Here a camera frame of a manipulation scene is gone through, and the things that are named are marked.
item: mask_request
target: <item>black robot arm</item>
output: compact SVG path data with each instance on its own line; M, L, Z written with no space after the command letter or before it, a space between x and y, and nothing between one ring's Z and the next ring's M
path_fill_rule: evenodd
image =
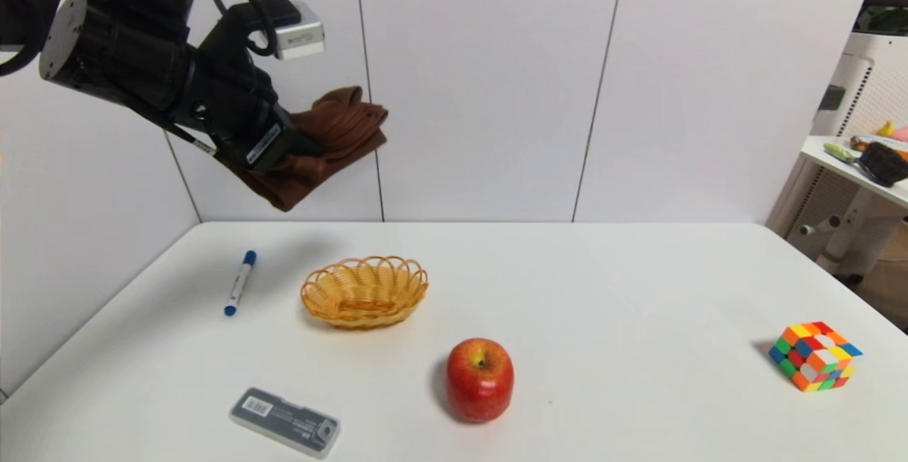
M253 64L275 51L275 26L301 21L289 0L231 6L198 48L186 41L193 0L3 0L0 44L20 53L0 72L18 70L41 45L48 81L129 107L221 162L264 173L286 154L320 155L292 128L270 77ZM268 45L249 36L262 31ZM209 148L181 128L211 136Z

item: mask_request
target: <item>green object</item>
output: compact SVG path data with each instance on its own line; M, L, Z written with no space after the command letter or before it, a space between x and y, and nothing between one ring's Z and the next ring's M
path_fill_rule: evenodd
M780 337L778 341L775 342L775 347L779 349L782 354L788 355L792 351L792 346L788 345L788 342L785 341L784 337Z
M794 377L795 373L797 373L797 368L795 368L795 365L792 365L792 362L788 361L788 359L779 363L779 368L785 372L785 375L788 375L788 378Z
M829 155L832 155L845 164L853 164L854 160L856 160L854 159L854 155L852 155L850 151L842 148L842 146L826 143L823 144L823 149L826 150Z

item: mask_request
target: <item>barcode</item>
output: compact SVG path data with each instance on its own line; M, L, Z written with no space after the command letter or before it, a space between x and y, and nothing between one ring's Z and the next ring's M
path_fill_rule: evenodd
M253 411L256 414L259 414L261 417L268 416L270 410L272 410L272 404L268 402L263 402L256 397L248 397L246 401L243 402L243 408L249 411Z

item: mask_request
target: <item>yellow object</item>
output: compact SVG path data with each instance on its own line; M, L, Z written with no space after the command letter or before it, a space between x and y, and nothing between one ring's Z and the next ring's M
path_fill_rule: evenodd
M299 291L312 316L341 329L372 329L405 320L426 296L428 273L399 256L346 259L316 270Z
M838 359L838 361L851 359L851 355L845 352L840 346L830 346L829 351L833 353L833 356L836 356L836 359Z
M883 136L883 138L889 138L892 134L895 134L895 127L892 126L892 120L886 122L881 129L876 131L876 135Z
M810 333L810 331L808 331L804 326L802 326L802 325L800 325L800 324L797 324L797 325L794 325L794 326L788 326L788 329L791 329L792 331L794 331L795 334L797 334L797 335L800 336L800 337L810 337L810 336L813 336L813 335Z

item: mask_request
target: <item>panel seam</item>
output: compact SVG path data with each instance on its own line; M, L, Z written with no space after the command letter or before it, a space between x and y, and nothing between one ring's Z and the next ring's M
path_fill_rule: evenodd
M609 61L609 49L612 47L612 35L615 34L615 20L619 17L619 0L615 0L615 6L612 7L612 20L609 23L609 38L606 39L606 52L602 57L602 70L599 71L599 87L596 90L596 100L593 102L593 117L589 122L589 133L587 134L587 147L583 153L583 165L580 167L580 181L577 183L577 197L574 199L574 213L571 214L570 222L577 220L577 206L580 204L580 190L583 187L583 175L587 171L587 159L589 158L589 145L593 140L593 128L596 126L596 112L599 109L599 96L602 94L602 80L606 77L606 63Z
M186 175L182 172L182 166L179 165L179 158L176 158L176 152L173 151L173 142L170 140L170 137L163 130L161 131L165 135L165 141L167 141L167 147L171 150L171 155L173 157L173 162L176 164L176 170L179 172L179 179L182 180L182 186L186 188L186 196L189 197L189 202L192 204L192 211L195 212L196 219L199 220L199 224L202 223L201 215L199 214L198 207L195 206L195 198L192 197L192 191L189 190L189 183L186 182Z
M362 13L362 0L360 3L360 31L362 32L362 58L366 63L366 93L369 94L370 103L372 100L372 76L369 72L369 49L366 47L366 17ZM385 222L385 199L382 194L382 168L379 166L379 151L375 151L375 179L379 183L379 209L382 210L382 222Z

